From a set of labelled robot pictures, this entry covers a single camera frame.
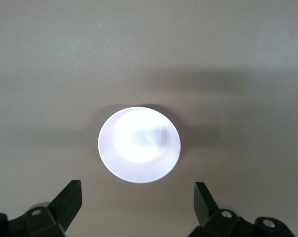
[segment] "screw hole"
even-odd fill
[[[223,211],[221,214],[225,218],[231,218],[232,217],[232,214],[230,212],[228,212],[228,211]]]
[[[268,219],[263,220],[263,224],[265,224],[265,226],[269,227],[269,228],[274,228],[275,227],[275,223],[272,222],[271,220],[268,220]]]
[[[41,213],[41,210],[34,210],[32,213],[31,213],[31,215],[32,216],[36,216],[36,215],[39,215]]]

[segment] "black plastic part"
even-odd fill
[[[196,227],[188,237],[221,237],[220,235],[204,229],[200,226]]]
[[[32,208],[11,221],[0,213],[0,237],[65,237],[81,205],[81,182],[72,180],[48,207]]]
[[[66,231],[82,206],[82,188],[80,180],[72,180],[49,204],[55,221]]]
[[[194,209],[200,223],[189,237],[295,237],[274,218],[261,217],[254,224],[231,210],[219,209],[204,183],[196,183]]]
[[[224,217],[224,212],[230,213],[231,216]],[[238,222],[239,217],[234,212],[220,209],[209,218],[208,222],[204,225],[204,228],[218,234],[221,237],[228,237]]]
[[[269,227],[264,224],[264,220],[269,220],[274,223],[274,227]],[[295,237],[294,234],[288,229],[288,227],[281,221],[270,218],[260,217],[255,221],[255,226],[258,229],[258,233],[263,233],[266,237]]]
[[[211,215],[219,210],[205,183],[196,182],[195,184],[194,209],[201,226],[208,221]]]

